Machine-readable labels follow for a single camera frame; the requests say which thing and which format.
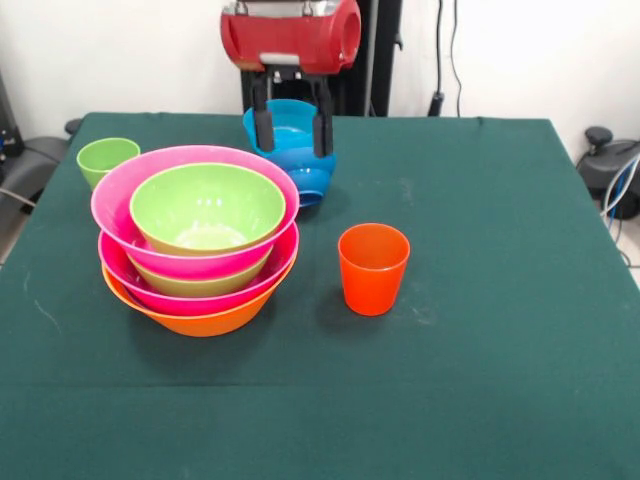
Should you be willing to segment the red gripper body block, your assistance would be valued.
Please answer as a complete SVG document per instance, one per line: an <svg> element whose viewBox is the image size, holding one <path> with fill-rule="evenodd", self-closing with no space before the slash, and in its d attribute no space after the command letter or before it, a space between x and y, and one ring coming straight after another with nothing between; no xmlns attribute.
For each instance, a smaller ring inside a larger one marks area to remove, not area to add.
<svg viewBox="0 0 640 480"><path fill-rule="evenodd" d="M233 1L222 9L220 33L241 71L334 75L356 59L361 12L355 1Z"/></svg>

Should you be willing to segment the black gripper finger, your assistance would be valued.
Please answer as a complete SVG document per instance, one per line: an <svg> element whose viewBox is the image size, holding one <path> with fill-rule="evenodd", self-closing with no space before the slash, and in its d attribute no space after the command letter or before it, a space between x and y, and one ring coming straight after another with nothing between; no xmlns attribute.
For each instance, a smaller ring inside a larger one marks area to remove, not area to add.
<svg viewBox="0 0 640 480"><path fill-rule="evenodd" d="M326 157L333 153L333 101L326 76L307 77L316 105L313 117L313 146L317 157Z"/></svg>
<svg viewBox="0 0 640 480"><path fill-rule="evenodd" d="M274 149L272 114L267 108L267 76L256 74L252 80L251 100L253 107L254 130L260 150L271 152Z"/></svg>

